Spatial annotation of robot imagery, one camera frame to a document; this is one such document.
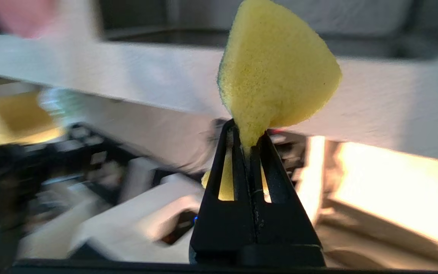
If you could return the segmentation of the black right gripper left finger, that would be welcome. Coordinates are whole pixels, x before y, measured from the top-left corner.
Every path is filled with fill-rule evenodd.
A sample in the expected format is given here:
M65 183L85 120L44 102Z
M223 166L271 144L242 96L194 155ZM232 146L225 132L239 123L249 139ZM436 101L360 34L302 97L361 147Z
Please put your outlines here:
M219 192L232 134L233 201L221 201ZM239 265L240 252L254 243L254 222L248 173L233 119L222 127L208 184L190 240L191 264Z

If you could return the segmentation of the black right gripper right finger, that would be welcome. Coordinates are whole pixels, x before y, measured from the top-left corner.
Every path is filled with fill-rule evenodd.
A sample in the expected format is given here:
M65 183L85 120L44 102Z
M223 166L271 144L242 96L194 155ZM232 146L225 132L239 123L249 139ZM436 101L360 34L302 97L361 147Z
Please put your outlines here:
M324 266L321 242L269 135L250 155L251 266Z

